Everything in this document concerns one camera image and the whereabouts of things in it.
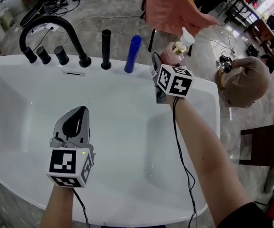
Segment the black sleeve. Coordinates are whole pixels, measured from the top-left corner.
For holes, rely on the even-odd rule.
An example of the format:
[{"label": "black sleeve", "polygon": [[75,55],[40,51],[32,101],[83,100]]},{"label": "black sleeve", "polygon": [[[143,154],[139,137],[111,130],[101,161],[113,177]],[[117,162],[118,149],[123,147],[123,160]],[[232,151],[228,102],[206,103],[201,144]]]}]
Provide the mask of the black sleeve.
[{"label": "black sleeve", "polygon": [[255,203],[247,203],[228,215],[218,228],[273,228],[269,219]]}]

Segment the white pump head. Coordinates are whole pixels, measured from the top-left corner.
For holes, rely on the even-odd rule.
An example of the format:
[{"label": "white pump head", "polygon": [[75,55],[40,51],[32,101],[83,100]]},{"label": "white pump head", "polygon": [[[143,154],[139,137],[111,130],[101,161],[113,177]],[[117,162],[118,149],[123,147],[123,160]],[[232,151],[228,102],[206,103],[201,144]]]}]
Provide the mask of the white pump head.
[{"label": "white pump head", "polygon": [[186,30],[185,27],[182,28],[183,35],[180,38],[181,43],[183,43],[187,48],[190,47],[194,42],[194,37]]}]

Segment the blue bottle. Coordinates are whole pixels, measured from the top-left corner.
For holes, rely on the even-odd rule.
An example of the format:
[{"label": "blue bottle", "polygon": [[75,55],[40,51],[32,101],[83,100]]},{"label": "blue bottle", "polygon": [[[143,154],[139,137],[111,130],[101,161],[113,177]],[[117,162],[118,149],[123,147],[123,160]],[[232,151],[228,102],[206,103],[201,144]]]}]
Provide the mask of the blue bottle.
[{"label": "blue bottle", "polygon": [[134,70],[135,61],[138,55],[138,51],[141,45],[141,37],[134,36],[131,41],[131,45],[129,47],[129,52],[127,56],[127,63],[124,68],[124,71],[127,73],[131,73]]}]

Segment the white sink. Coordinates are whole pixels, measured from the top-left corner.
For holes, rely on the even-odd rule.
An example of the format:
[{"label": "white sink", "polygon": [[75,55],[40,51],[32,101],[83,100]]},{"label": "white sink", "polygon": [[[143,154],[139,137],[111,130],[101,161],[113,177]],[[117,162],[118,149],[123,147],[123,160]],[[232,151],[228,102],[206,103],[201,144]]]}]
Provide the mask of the white sink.
[{"label": "white sink", "polygon": [[[0,183],[45,209],[53,187],[46,176],[49,140],[57,120],[85,105],[90,116],[90,144],[95,165],[87,187],[77,189],[89,222],[95,225],[140,227],[190,219],[193,206],[187,177],[176,145],[172,112],[156,104],[149,66],[101,58],[81,68],[78,56],[60,66],[34,64],[23,55],[0,57]],[[79,72],[85,76],[65,75]],[[202,118],[220,136],[215,83],[196,79],[188,97]],[[187,168],[196,173],[179,136]],[[198,179],[193,188],[198,215],[207,208]],[[74,200],[73,219],[85,222]]]}]

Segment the marble floor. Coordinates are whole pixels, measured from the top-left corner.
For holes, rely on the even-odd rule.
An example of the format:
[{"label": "marble floor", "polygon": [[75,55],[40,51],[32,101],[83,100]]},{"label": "marble floor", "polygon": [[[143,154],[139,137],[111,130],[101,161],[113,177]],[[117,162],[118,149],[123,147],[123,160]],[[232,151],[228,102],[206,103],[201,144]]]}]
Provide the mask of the marble floor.
[{"label": "marble floor", "polygon": [[[80,5],[63,18],[67,19],[76,30],[86,53],[91,57],[101,57],[101,31],[109,29],[112,31],[111,53],[112,59],[126,60],[130,41],[134,35],[142,37],[142,46],[139,51],[137,62],[151,64],[151,54],[147,51],[152,28],[142,19],[140,6],[142,0],[82,0]],[[68,9],[75,7],[75,3],[69,0]],[[128,16],[120,18],[107,18],[115,16]],[[5,55],[21,54],[19,47],[19,37],[21,27],[20,18],[7,31],[6,37],[0,44],[2,53]],[[223,24],[223,19],[219,19],[219,24]],[[33,37],[28,37],[28,46],[34,48],[42,39],[46,31],[42,31]],[[167,44],[175,41],[173,35],[157,32],[154,38],[153,51],[162,52]],[[192,55],[184,58],[186,66],[194,72],[196,77],[215,81],[217,71],[215,61],[220,57],[221,50],[230,53],[223,47],[234,48],[235,57],[245,57],[247,44],[255,43],[248,34],[243,33],[243,29],[234,23],[223,26],[212,26],[202,30],[196,36]],[[62,45],[68,55],[76,55],[76,51],[69,40],[67,33],[52,32],[43,39],[41,43],[48,53],[53,54],[56,46]],[[253,200],[265,202],[269,195],[262,194],[263,184],[268,168],[260,166],[243,166],[237,164],[240,156],[240,130],[253,127],[265,126],[274,123],[274,72],[271,74],[270,86],[267,93],[249,108],[240,109],[229,107],[223,101],[223,92],[220,92],[220,112],[221,112],[221,141],[229,153],[230,158],[236,167],[239,178]],[[12,194],[0,184],[0,219],[7,227],[39,227],[40,218],[43,211],[25,202]],[[84,227],[85,224],[75,222],[74,227]],[[186,222],[168,225],[168,228],[184,228]],[[209,210],[198,217],[198,227],[214,227]]]}]

